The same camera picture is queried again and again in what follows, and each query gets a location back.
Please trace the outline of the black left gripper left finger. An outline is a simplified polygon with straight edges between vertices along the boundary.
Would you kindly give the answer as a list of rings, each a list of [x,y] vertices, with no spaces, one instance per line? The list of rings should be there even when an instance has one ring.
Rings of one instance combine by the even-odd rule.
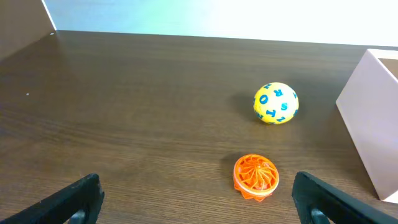
[[[103,201],[99,175],[89,174],[1,223],[95,224]]]

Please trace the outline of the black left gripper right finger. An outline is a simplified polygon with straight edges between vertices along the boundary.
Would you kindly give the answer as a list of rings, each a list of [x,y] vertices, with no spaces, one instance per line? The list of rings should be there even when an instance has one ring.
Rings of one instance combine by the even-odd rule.
[[[298,172],[292,198],[301,223],[397,224],[397,219],[308,172]]]

